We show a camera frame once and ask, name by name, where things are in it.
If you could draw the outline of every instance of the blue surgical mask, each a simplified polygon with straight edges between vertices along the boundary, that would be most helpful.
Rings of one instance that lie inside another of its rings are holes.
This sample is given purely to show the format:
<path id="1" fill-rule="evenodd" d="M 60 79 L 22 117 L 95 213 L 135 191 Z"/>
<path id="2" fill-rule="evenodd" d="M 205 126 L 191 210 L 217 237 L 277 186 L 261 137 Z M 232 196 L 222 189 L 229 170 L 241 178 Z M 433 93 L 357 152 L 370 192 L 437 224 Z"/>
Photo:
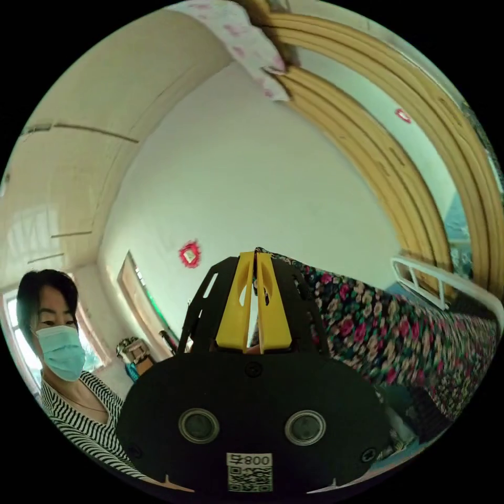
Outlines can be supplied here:
<path id="1" fill-rule="evenodd" d="M 76 328 L 56 325 L 37 331 L 38 341 L 44 354 L 44 362 L 62 380 L 74 382 L 79 379 L 86 354 Z"/>

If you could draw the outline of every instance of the red wall decoration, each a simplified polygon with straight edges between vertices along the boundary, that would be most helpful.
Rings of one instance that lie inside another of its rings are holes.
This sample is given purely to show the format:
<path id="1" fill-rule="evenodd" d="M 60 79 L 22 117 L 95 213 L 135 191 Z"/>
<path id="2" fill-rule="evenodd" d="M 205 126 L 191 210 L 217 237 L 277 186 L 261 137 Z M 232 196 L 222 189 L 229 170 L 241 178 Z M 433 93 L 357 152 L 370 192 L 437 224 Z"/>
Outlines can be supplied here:
<path id="1" fill-rule="evenodd" d="M 188 241 L 179 251 L 178 255 L 186 268 L 196 268 L 201 262 L 201 250 L 196 240 Z"/>
<path id="2" fill-rule="evenodd" d="M 403 109 L 397 109 L 395 111 L 395 115 L 399 117 L 399 119 L 402 119 L 404 122 L 411 124 L 411 117 Z"/>

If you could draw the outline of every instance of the screw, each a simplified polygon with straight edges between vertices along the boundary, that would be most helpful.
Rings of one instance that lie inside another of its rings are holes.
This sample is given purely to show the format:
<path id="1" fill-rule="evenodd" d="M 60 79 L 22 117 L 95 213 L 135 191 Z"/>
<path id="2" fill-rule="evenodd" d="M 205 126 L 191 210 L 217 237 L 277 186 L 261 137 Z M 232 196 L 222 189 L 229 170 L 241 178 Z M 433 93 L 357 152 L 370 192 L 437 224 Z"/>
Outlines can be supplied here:
<path id="1" fill-rule="evenodd" d="M 142 450 L 137 445 L 128 446 L 127 452 L 130 458 L 142 458 Z"/>
<path id="2" fill-rule="evenodd" d="M 257 378 L 263 372 L 263 367 L 258 362 L 249 362 L 245 366 L 245 374 L 250 378 Z"/>
<path id="3" fill-rule="evenodd" d="M 374 448 L 368 448 L 361 457 L 364 463 L 371 462 L 376 457 L 376 450 Z"/>

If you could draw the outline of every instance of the necklace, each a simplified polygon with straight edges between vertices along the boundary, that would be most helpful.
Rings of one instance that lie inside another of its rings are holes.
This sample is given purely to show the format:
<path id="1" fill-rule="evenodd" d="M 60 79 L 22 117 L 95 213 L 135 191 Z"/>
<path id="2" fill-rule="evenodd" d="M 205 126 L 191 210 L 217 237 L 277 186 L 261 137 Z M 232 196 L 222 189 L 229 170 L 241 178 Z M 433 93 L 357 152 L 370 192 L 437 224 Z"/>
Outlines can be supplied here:
<path id="1" fill-rule="evenodd" d="M 65 394 L 62 394 L 61 392 L 58 392 L 59 395 L 62 395 L 65 399 L 73 402 L 74 404 L 78 404 L 79 406 L 83 407 L 83 408 L 86 408 L 88 410 L 93 410 L 93 411 L 98 411 L 100 413 L 106 413 L 105 409 L 102 408 L 102 409 L 96 409 L 96 408 L 91 408 L 90 406 L 84 406 L 83 404 L 80 404 L 78 403 L 77 401 L 74 401 L 73 399 L 70 399 L 69 397 L 67 397 Z"/>

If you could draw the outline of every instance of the striped shirt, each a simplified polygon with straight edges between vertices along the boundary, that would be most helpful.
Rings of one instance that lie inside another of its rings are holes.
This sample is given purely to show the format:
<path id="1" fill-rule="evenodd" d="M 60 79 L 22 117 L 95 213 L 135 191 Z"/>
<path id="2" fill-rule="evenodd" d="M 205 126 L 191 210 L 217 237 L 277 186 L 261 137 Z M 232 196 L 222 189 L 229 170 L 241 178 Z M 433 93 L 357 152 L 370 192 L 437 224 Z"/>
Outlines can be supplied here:
<path id="1" fill-rule="evenodd" d="M 49 418 L 81 451 L 128 476 L 145 477 L 133 467 L 116 437 L 123 400 L 87 371 L 82 372 L 80 380 L 105 406 L 109 414 L 107 423 L 101 424 L 77 411 L 42 379 L 41 402 Z"/>

